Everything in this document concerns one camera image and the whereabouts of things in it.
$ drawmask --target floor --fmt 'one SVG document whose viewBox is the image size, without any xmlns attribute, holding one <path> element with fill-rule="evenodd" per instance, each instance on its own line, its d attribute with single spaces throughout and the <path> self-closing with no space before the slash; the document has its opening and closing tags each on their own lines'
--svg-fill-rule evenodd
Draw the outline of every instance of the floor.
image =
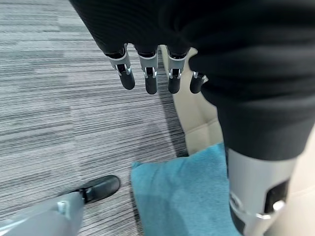
<svg viewBox="0 0 315 236">
<path fill-rule="evenodd" d="M 0 220 L 114 174 L 121 189 L 86 206 L 80 235 L 141 235 L 131 162 L 187 151 L 162 63 L 159 91 L 148 95 L 136 51 L 128 49 L 131 91 L 68 1 L 0 0 Z"/>
</svg>

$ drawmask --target metal joint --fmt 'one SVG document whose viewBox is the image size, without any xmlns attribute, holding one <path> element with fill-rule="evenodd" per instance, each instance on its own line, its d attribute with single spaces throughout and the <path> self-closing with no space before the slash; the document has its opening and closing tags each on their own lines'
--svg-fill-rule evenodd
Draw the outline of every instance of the metal joint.
<svg viewBox="0 0 315 236">
<path fill-rule="evenodd" d="M 121 76 L 121 71 L 118 69 L 118 65 L 125 65 L 126 74 L 129 75 L 131 73 L 131 67 L 130 67 L 130 59 L 129 54 L 127 51 L 127 47 L 125 45 L 125 54 L 118 59 L 114 59 L 111 57 L 108 57 L 112 67 L 118 72 L 118 74 Z"/>
<path fill-rule="evenodd" d="M 152 67 L 152 71 L 153 71 L 153 75 L 152 78 L 156 78 L 158 72 L 156 71 L 156 69 L 154 67 Z M 147 67 L 144 68 L 144 77 L 147 79 L 149 77 L 148 72 L 147 72 Z"/>
<path fill-rule="evenodd" d="M 168 53 L 168 77 L 173 79 L 174 69 L 178 69 L 178 79 L 181 78 L 182 72 L 184 70 L 186 57 L 181 59 L 175 59 L 170 56 Z"/>
</svg>

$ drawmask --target black sleeve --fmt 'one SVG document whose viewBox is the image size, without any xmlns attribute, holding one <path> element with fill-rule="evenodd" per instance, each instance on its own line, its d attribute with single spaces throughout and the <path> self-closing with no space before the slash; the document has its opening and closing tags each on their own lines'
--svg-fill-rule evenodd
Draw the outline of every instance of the black sleeve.
<svg viewBox="0 0 315 236">
<path fill-rule="evenodd" d="M 244 155 L 298 156 L 315 120 L 315 1 L 230 1 L 177 30 L 198 49 L 225 144 Z"/>
</svg>

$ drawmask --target gray carpet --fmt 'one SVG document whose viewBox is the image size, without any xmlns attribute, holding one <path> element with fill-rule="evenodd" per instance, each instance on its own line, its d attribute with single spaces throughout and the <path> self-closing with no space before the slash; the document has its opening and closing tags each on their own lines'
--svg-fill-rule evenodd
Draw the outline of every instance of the gray carpet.
<svg viewBox="0 0 315 236">
<path fill-rule="evenodd" d="M 131 91 L 68 1 L 0 0 L 0 219 L 115 174 L 121 189 L 86 206 L 80 235 L 141 234 L 131 162 L 187 151 L 163 65 L 159 92 L 148 95 L 137 54 L 128 49 Z"/>
</svg>

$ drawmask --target robotic finger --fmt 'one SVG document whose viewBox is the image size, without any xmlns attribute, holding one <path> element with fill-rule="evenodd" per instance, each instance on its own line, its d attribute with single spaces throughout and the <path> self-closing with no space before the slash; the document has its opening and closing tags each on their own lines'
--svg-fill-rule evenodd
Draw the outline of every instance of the robotic finger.
<svg viewBox="0 0 315 236">
<path fill-rule="evenodd" d="M 135 86 L 133 73 L 130 67 L 130 59 L 125 44 L 119 51 L 104 52 L 113 68 L 117 71 L 124 88 L 131 90 Z"/>
<path fill-rule="evenodd" d="M 158 90 L 158 46 L 143 47 L 135 45 L 140 58 L 141 69 L 144 73 L 146 91 L 155 94 Z"/>
</svg>

